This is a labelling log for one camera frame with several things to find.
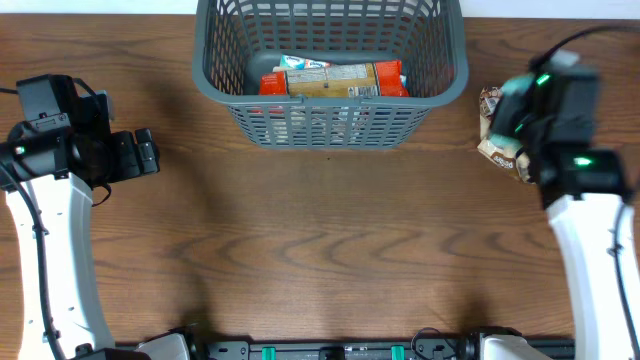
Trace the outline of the beige cookie bag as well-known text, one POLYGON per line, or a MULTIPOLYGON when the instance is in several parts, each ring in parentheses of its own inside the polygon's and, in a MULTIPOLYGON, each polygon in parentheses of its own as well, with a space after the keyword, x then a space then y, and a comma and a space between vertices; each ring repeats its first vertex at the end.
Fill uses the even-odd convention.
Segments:
POLYGON ((477 150, 497 167, 522 183, 532 183, 530 160, 517 141, 490 134, 494 112, 502 97, 499 87, 484 87, 479 95, 480 143, 477 150))

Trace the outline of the orange cookie package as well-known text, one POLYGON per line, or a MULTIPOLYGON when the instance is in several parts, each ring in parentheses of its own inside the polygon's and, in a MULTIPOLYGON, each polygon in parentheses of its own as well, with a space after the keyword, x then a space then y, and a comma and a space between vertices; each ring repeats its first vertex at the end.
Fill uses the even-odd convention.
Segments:
POLYGON ((260 95, 307 98, 408 97, 399 60, 286 70, 263 75, 260 95))

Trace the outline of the Kleenex tissue multipack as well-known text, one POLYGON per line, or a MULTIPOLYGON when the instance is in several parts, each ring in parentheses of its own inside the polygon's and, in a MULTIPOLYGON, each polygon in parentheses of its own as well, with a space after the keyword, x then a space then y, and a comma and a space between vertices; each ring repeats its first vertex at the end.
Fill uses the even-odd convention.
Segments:
MULTIPOLYGON (((274 72, 285 72, 290 83, 321 81, 351 81, 369 78, 368 63, 332 65, 326 61, 282 55, 274 72)), ((407 85, 407 77, 402 74, 402 63, 398 60, 372 63, 374 77, 380 83, 407 85)))

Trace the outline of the teal snack wrapper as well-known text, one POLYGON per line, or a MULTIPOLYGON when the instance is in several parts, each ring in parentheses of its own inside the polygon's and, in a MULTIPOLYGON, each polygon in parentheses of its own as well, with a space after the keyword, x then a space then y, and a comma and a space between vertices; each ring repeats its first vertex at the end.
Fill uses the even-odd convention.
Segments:
POLYGON ((503 96, 524 95, 534 82, 534 74, 527 73, 507 80, 501 87, 503 96))

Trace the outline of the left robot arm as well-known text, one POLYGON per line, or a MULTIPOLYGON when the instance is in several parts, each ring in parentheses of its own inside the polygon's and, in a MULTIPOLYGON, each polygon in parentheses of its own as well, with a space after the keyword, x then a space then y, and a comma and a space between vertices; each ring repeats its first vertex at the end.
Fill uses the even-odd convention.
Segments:
POLYGON ((111 99, 83 80, 46 74, 17 82, 22 121, 1 144, 1 190, 18 236, 21 359, 190 359, 173 330, 117 345, 97 289, 93 192, 159 171, 149 129, 114 132, 111 99))

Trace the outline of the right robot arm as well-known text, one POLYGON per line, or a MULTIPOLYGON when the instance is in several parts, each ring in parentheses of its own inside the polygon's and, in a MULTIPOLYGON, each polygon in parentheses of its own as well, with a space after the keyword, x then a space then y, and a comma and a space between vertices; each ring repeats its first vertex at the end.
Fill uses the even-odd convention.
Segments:
POLYGON ((634 189, 618 154, 594 145, 598 72, 551 50, 480 98, 478 150, 537 186, 559 245, 578 359, 639 356, 634 189))

